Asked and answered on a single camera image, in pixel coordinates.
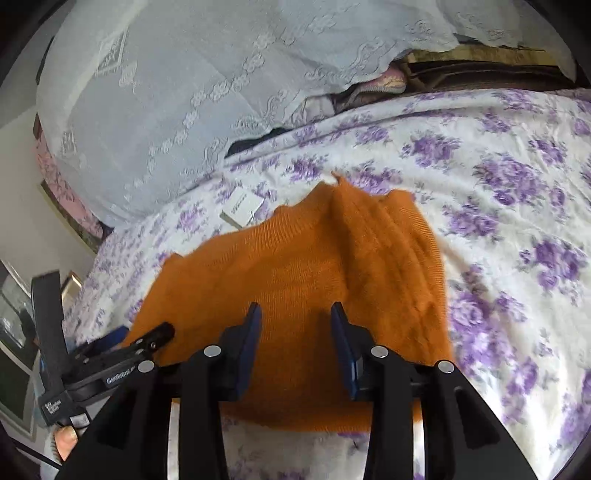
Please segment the left hand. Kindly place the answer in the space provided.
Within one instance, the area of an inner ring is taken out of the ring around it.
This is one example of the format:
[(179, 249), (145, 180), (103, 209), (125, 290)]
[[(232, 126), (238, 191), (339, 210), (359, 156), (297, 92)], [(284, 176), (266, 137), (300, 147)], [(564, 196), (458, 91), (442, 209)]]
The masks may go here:
[(64, 462), (78, 443), (78, 435), (72, 426), (60, 427), (53, 433), (53, 449)]

